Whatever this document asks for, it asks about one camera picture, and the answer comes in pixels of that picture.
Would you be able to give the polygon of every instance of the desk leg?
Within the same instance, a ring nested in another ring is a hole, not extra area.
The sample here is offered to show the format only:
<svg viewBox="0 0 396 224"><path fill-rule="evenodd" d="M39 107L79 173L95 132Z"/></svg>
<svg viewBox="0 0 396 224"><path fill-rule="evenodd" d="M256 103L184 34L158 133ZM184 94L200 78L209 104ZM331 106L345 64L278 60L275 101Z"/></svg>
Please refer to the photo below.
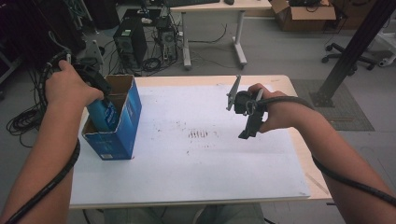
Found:
<svg viewBox="0 0 396 224"><path fill-rule="evenodd" d="M242 26L244 24L244 15L245 11L239 11L238 17L238 26L236 28L236 36L233 36L233 45L235 46L236 53L238 54L239 62L242 67L248 64L247 58L245 57L245 53L241 47L241 34L242 34Z"/></svg>
<svg viewBox="0 0 396 224"><path fill-rule="evenodd" d="M184 59L184 67L187 70L191 70L191 58L190 58L190 49L189 49L189 39L187 38L187 25L184 17L186 16L185 12L181 13L181 22L183 28L183 59Z"/></svg>

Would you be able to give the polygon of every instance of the white table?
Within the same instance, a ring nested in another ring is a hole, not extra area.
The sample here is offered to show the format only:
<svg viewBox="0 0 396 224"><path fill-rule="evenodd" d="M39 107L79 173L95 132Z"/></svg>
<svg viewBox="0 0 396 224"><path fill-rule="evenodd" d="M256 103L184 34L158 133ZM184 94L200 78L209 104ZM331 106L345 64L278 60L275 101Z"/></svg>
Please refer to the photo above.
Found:
<svg viewBox="0 0 396 224"><path fill-rule="evenodd" d="M196 18L198 21L207 20L207 16L210 12L216 12L215 17L211 17L211 22L216 22L221 17L221 14L229 11L238 11L237 28L236 35L233 37L233 45L235 46L236 53L238 54L238 59L241 66L248 64L245 57L245 53L241 47L241 34L243 21L246 10L260 10L260 9L270 9L271 4L267 0L235 0L232 6L229 6L221 0L219 3L203 4L196 6L187 7L172 7L172 12L181 12L182 28L183 28L183 57L184 57L184 67L186 69L191 69L191 57L188 39L188 22L187 18L189 16L198 15Z"/></svg>
<svg viewBox="0 0 396 224"><path fill-rule="evenodd" d="M138 77L143 110L133 159L101 161L80 137L70 207L330 198L309 150L293 129L237 138L247 118L225 109L225 94L234 80L235 76ZM285 76L244 76L240 90L257 82L295 95ZM172 93L175 103L165 97Z"/></svg>

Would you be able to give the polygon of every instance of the chair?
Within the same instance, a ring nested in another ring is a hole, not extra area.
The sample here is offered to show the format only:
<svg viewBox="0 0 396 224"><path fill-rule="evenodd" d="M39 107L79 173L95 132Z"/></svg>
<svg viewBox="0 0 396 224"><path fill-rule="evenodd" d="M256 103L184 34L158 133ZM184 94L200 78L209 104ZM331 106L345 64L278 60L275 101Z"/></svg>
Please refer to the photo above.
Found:
<svg viewBox="0 0 396 224"><path fill-rule="evenodd" d="M336 50L340 51L340 53L334 53L334 54L326 55L321 60L323 63L327 63L330 58L340 58L342 53L345 50L343 47L341 47L341 46L339 46L339 45L337 45L335 43L331 43L330 45L326 46L326 51L331 51L332 49L336 49ZM377 64L377 61L375 61L373 59L369 59L369 58L363 57L363 56L360 56L358 61L364 62L364 63L368 63L369 65L366 68L369 71L373 70L373 68ZM358 66L354 63L349 75L352 76L356 72L356 70L358 70Z"/></svg>

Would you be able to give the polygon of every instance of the hand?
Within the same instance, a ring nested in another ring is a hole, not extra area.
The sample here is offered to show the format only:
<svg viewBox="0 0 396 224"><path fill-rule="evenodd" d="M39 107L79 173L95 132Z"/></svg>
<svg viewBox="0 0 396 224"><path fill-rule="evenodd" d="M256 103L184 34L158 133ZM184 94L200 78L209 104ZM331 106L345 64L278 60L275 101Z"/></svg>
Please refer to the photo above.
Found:
<svg viewBox="0 0 396 224"><path fill-rule="evenodd" d="M96 88L88 86L67 61L59 61L62 71L52 74L46 81L46 97L49 105L74 105L84 107L94 100L102 100L104 95Z"/></svg>
<svg viewBox="0 0 396 224"><path fill-rule="evenodd" d="M250 86L247 91L254 93L263 89L262 99L268 99L277 96L286 96L281 91L270 92L262 84L257 83ZM277 102L267 105L268 120L260 127L260 133L266 133L275 129L294 127L298 129L301 122L309 117L309 113L316 113L314 110L297 103Z"/></svg>

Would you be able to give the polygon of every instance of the carpet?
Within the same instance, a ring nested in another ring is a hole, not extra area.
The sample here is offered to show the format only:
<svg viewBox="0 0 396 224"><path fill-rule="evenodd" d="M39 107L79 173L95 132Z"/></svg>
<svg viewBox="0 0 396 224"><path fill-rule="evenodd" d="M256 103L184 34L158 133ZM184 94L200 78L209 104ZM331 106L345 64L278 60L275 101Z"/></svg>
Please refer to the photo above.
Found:
<svg viewBox="0 0 396 224"><path fill-rule="evenodd" d="M324 80L293 79L297 95L313 105L309 92L317 92ZM315 107L337 131L374 131L373 125L364 115L361 107L350 94L347 86L341 84L332 98L334 107Z"/></svg>

